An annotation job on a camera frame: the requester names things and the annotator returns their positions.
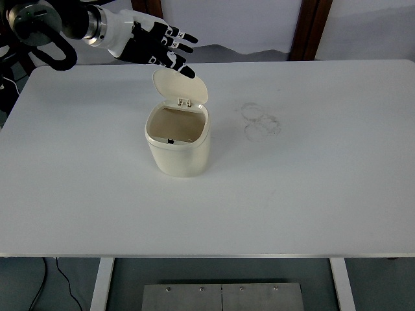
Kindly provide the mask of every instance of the smudge mark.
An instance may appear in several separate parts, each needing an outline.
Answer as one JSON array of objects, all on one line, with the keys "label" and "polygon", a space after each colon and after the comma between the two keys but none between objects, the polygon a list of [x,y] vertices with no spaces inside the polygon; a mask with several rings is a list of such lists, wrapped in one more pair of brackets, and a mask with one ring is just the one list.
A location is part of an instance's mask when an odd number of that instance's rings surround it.
[{"label": "smudge mark", "polygon": [[241,113],[245,126],[245,136],[249,141],[264,141],[276,136],[281,131],[277,118],[264,112],[264,109],[254,102],[242,106]]}]

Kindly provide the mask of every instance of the bin opening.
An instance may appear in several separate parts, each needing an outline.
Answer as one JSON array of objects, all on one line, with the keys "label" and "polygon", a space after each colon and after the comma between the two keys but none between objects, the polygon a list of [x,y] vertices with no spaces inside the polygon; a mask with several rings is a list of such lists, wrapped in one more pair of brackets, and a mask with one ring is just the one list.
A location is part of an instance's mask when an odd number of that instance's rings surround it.
[{"label": "bin opening", "polygon": [[192,143],[202,135],[205,121],[202,111],[163,108],[153,116],[148,134],[157,141]]}]

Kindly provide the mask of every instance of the wooden door frame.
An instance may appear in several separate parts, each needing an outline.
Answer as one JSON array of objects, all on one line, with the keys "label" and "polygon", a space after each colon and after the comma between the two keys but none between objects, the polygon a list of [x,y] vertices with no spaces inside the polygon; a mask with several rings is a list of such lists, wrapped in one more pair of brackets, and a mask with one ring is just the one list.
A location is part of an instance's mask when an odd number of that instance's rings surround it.
[{"label": "wooden door frame", "polygon": [[163,18],[161,0],[131,0],[132,9]]},{"label": "wooden door frame", "polygon": [[314,60],[333,0],[303,0],[288,60]]}]

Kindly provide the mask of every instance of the robot finger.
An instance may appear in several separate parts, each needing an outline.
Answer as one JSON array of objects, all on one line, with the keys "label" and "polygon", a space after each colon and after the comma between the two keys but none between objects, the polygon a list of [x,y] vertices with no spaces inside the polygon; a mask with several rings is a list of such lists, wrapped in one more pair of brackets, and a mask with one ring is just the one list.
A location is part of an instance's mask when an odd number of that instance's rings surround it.
[{"label": "robot finger", "polygon": [[191,34],[186,34],[185,32],[182,32],[180,29],[178,29],[176,27],[168,26],[165,35],[169,36],[169,37],[175,37],[175,38],[183,39],[183,40],[186,40],[190,43],[197,43],[198,42],[196,37],[192,36]]},{"label": "robot finger", "polygon": [[163,58],[162,62],[154,56],[152,56],[151,59],[148,61],[148,63],[153,63],[155,65],[160,65],[166,68],[174,69],[182,75],[190,79],[193,79],[196,76],[195,72],[184,62],[185,59],[183,57],[173,52],[170,52],[168,55],[166,55],[166,58]]},{"label": "robot finger", "polygon": [[177,42],[173,40],[171,37],[163,37],[163,40],[161,41],[162,44],[164,44],[167,47],[172,47],[173,49],[179,49],[182,51],[185,51],[187,53],[192,53],[193,49],[191,47],[188,47],[187,45]]}]

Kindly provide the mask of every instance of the power cord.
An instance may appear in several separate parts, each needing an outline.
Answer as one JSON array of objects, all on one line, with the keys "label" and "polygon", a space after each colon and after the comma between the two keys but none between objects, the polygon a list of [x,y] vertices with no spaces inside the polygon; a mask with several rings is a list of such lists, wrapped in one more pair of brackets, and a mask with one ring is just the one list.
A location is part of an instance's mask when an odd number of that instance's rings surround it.
[{"label": "power cord", "polygon": [[55,259],[56,259],[56,267],[58,268],[58,271],[60,272],[60,274],[62,274],[63,276],[64,276],[64,278],[66,279],[66,281],[67,281],[67,284],[68,284],[68,286],[69,286],[69,294],[71,295],[71,297],[73,298],[73,300],[75,300],[76,302],[77,302],[77,304],[78,304],[78,306],[79,306],[79,309],[80,309],[80,311],[83,311],[83,309],[82,309],[82,307],[81,307],[81,305],[80,305],[80,303],[79,303],[79,301],[78,301],[78,299],[76,299],[75,298],[75,296],[74,295],[72,295],[72,291],[71,291],[71,282],[69,282],[69,279],[67,278],[67,276],[62,272],[62,270],[59,268],[59,264],[58,264],[58,257],[55,257]]},{"label": "power cord", "polygon": [[45,273],[43,274],[43,281],[41,282],[41,285],[40,285],[40,288],[38,290],[38,293],[36,294],[36,296],[34,296],[34,299],[33,299],[32,303],[30,304],[29,311],[32,310],[32,308],[34,307],[34,304],[35,304],[35,302],[36,302],[36,300],[37,300],[40,292],[45,287],[45,281],[46,281],[46,277],[47,277],[47,266],[46,266],[46,259],[45,259],[45,257],[42,257],[42,259],[43,259],[43,265],[45,266]]},{"label": "power cord", "polygon": [[20,95],[20,92],[19,92],[19,89],[18,89],[18,85],[15,83],[15,81],[13,81],[13,80],[11,80],[9,78],[6,78],[5,76],[3,77],[3,79],[12,82],[14,84],[15,88],[16,88],[16,92],[18,92],[18,94]]}]

